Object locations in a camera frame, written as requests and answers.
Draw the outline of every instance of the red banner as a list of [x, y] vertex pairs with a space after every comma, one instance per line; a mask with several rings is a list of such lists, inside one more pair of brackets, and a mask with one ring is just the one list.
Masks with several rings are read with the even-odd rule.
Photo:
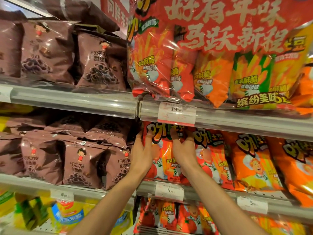
[[120, 0], [101, 0], [101, 10], [118, 24], [124, 34], [127, 34], [129, 13]]
[[181, 26], [182, 48], [279, 54], [289, 31], [313, 19], [312, 7], [313, 0], [138, 0], [127, 37], [166, 22]]

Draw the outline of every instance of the metal shelf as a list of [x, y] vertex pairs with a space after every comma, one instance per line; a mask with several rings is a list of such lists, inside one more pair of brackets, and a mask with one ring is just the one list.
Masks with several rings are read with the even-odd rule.
[[47, 88], [27, 87], [10, 84], [0, 84], [2, 89], [11, 87], [11, 103], [88, 112], [134, 119], [138, 110], [138, 99], [130, 92], [113, 91], [109, 94], [84, 94], [71, 91], [54, 90], [51, 85]]
[[[140, 102], [140, 119], [158, 122], [159, 104], [144, 98]], [[313, 118], [290, 119], [197, 107], [195, 127], [313, 142]]]
[[[89, 199], [89, 203], [96, 204], [101, 200], [107, 191], [102, 189], [89, 189], [78, 186], [53, 185], [44, 181], [23, 177], [0, 174], [0, 188], [3, 190], [16, 191], [27, 195], [50, 197], [52, 189], [61, 190], [64, 192], [71, 192], [74, 194], [74, 201], [85, 202]], [[129, 199], [125, 210], [132, 211], [135, 203], [136, 193]]]
[[[144, 197], [152, 197], [166, 200], [167, 198], [160, 198], [155, 196], [155, 189], [157, 183], [164, 183], [166, 185], [174, 184], [167, 181], [156, 181], [156, 180], [145, 180], [143, 181], [138, 189], [137, 195]], [[184, 189], [184, 200], [178, 201], [185, 204], [198, 203], [200, 198], [190, 186], [181, 186]], [[225, 189], [225, 192], [237, 201], [237, 197], [244, 196], [252, 200], [262, 201], [268, 203], [268, 216], [276, 217], [279, 214], [280, 218], [285, 218], [288, 221], [296, 220], [303, 223], [313, 224], [313, 208], [303, 208], [299, 206], [299, 203], [289, 198], [289, 194], [276, 192], [276, 193], [263, 193], [263, 192], [252, 192], [245, 193], [240, 191], [232, 191]]]

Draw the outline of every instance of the printed price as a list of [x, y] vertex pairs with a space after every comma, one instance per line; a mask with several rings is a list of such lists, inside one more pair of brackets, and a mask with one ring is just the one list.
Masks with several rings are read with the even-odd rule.
[[196, 113], [195, 106], [161, 102], [157, 120], [161, 123], [194, 126]]
[[177, 201], [184, 200], [184, 189], [179, 185], [168, 185], [165, 183], [157, 182], [155, 196], [172, 199]]
[[268, 212], [268, 203], [252, 200], [247, 197], [239, 196], [237, 198], [237, 204], [240, 208], [246, 211], [255, 212], [259, 214], [267, 214]]
[[13, 87], [0, 86], [0, 102], [11, 103], [11, 91]]
[[50, 190], [50, 197], [57, 200], [74, 201], [74, 193], [63, 190]]

